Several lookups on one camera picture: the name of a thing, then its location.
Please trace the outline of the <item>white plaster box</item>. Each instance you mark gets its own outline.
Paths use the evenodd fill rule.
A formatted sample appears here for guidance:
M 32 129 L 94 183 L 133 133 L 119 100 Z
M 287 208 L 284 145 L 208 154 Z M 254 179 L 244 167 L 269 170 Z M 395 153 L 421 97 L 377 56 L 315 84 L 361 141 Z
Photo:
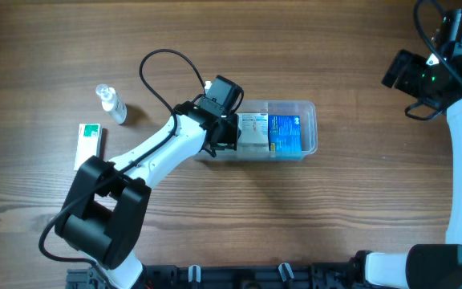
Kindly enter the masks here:
M 239 113 L 238 129 L 238 152 L 269 152 L 267 113 Z

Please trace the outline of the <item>blue lozenge box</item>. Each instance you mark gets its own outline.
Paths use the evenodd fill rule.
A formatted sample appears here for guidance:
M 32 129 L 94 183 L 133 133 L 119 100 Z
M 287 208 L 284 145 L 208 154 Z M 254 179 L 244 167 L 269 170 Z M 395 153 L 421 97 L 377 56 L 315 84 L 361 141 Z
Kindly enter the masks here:
M 300 116 L 268 116 L 270 157 L 279 160 L 302 159 Z

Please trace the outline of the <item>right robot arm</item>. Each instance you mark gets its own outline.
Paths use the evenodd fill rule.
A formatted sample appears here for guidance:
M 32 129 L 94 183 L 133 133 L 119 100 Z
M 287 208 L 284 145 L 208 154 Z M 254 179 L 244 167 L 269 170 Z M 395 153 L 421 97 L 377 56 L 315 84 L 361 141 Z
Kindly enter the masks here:
M 382 83 L 415 97 L 408 114 L 421 105 L 433 109 L 427 120 L 447 118 L 452 138 L 452 212 L 443 244 L 414 245 L 406 253 L 361 251 L 350 262 L 351 284 L 373 288 L 462 288 L 462 9 L 436 9 L 442 18 L 435 39 L 425 34 L 419 19 L 413 21 L 431 55 L 424 58 L 401 50 Z

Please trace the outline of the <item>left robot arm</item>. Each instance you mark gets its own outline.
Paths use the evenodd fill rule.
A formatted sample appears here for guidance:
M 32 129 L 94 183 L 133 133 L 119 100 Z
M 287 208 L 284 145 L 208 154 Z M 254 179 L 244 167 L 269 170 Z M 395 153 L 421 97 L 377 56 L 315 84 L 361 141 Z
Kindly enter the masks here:
M 89 263 L 111 288 L 133 288 L 143 272 L 134 253 L 152 190 L 186 159 L 210 156 L 237 143 L 236 110 L 178 104 L 168 122 L 132 151 L 79 167 L 50 228 Z

